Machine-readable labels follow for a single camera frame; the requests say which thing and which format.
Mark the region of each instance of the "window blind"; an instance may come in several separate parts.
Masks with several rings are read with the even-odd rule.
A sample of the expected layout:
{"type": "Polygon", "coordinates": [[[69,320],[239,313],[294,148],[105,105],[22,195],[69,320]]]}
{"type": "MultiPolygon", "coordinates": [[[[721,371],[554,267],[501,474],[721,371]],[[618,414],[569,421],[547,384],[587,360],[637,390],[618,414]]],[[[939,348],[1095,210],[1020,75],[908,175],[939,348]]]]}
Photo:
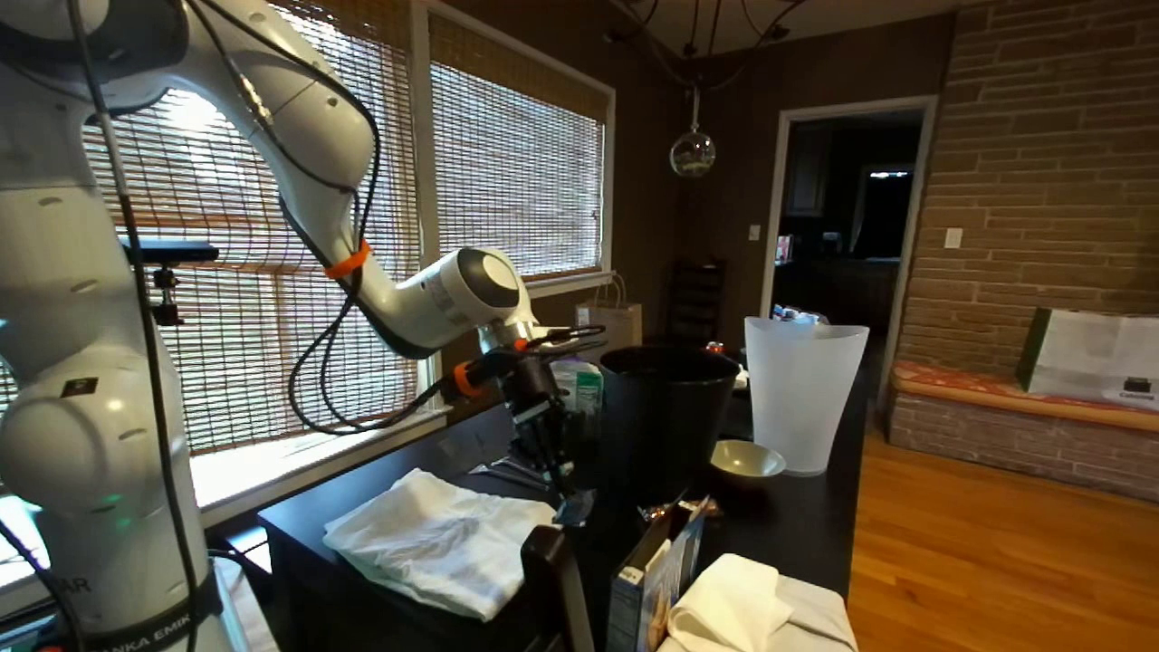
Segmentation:
{"type": "Polygon", "coordinates": [[[523,275],[607,263],[607,90],[442,8],[431,118],[442,250],[497,245],[523,275]]]}
{"type": "MultiPolygon", "coordinates": [[[[385,267],[403,279],[421,241],[409,220],[406,59],[398,46],[339,37],[327,20],[285,18],[379,124],[385,175],[369,240],[385,267]]],[[[119,214],[103,134],[82,128],[82,145],[98,192],[119,214]]],[[[183,326],[160,329],[181,372],[191,449],[303,432],[290,414],[285,377],[345,292],[280,217],[272,171],[210,102],[183,90],[115,118],[115,148],[140,235],[206,240],[221,250],[212,263],[177,263],[173,300],[183,326]]],[[[327,390],[345,418],[386,414],[421,390],[416,362],[391,355],[358,313],[346,316],[328,364],[327,390]]],[[[0,395],[11,401],[16,386],[8,372],[0,377],[0,395]]],[[[303,364],[299,380],[303,414],[337,424],[321,410],[319,362],[303,364]]]]}

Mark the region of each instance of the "black container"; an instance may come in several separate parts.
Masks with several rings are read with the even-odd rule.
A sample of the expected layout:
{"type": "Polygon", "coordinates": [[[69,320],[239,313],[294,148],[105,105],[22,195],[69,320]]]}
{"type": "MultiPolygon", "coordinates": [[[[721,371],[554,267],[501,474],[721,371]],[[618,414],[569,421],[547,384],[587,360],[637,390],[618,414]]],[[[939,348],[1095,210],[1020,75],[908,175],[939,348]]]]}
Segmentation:
{"type": "Polygon", "coordinates": [[[601,494],[652,508],[693,489],[713,453],[735,362],[697,348],[618,348],[601,364],[601,494]]]}

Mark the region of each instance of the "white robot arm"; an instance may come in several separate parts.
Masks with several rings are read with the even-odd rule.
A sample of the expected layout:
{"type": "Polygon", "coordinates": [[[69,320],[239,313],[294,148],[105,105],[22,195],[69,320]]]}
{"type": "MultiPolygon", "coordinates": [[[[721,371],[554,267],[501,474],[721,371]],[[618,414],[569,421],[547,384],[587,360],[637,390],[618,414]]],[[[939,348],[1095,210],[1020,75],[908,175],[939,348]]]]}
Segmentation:
{"type": "Polygon", "coordinates": [[[0,478],[43,508],[87,649],[168,649],[188,634],[224,649],[195,605],[210,566],[181,386],[168,362],[153,384],[153,326],[78,148],[95,86],[107,109],[169,86],[210,96],[263,153],[290,226],[398,355],[431,355],[467,329],[485,345],[532,337],[529,292],[497,250],[447,255],[406,282],[385,275],[350,217],[372,128],[319,67],[262,0],[0,2],[0,360],[17,380],[0,478]]]}

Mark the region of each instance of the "white fabric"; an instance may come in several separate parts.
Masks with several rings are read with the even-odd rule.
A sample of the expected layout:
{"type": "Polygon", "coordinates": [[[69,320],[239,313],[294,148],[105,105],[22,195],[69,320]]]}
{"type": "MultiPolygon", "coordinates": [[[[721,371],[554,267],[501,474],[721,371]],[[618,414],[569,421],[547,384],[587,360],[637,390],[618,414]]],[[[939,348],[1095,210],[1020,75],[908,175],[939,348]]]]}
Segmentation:
{"type": "Polygon", "coordinates": [[[779,567],[721,553],[674,605],[665,634],[688,652],[768,652],[794,612],[776,590],[779,567]]]}
{"type": "Polygon", "coordinates": [[[327,546],[369,583],[488,624],[523,588],[523,542],[550,503],[485,497],[426,472],[327,521],[327,546]]]}
{"type": "Polygon", "coordinates": [[[670,612],[660,652],[855,652],[843,596],[721,553],[670,612]]]}

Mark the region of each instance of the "door frame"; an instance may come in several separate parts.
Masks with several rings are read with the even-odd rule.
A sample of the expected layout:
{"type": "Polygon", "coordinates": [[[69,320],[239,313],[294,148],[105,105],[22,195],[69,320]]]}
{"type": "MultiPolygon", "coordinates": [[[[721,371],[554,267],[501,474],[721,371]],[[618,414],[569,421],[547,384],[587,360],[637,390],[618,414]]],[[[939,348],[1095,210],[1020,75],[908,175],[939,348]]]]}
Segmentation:
{"type": "Polygon", "coordinates": [[[916,157],[914,157],[914,187],[908,187],[907,235],[903,235],[907,241],[903,241],[899,279],[896,279],[896,297],[892,297],[892,326],[888,326],[888,339],[885,339],[885,355],[880,355],[880,377],[872,384],[878,386],[872,404],[885,404],[888,386],[892,386],[896,355],[899,355],[899,329],[903,329],[903,313],[907,313],[919,199],[923,199],[927,165],[932,165],[939,94],[846,102],[846,105],[808,105],[808,109],[782,109],[779,112],[776,162],[773,162],[773,204],[768,204],[768,226],[764,226],[764,286],[759,286],[759,316],[773,316],[776,241],[782,233],[782,199],[785,199],[794,124],[880,117],[880,112],[919,112],[919,137],[916,137],[916,157]]]}

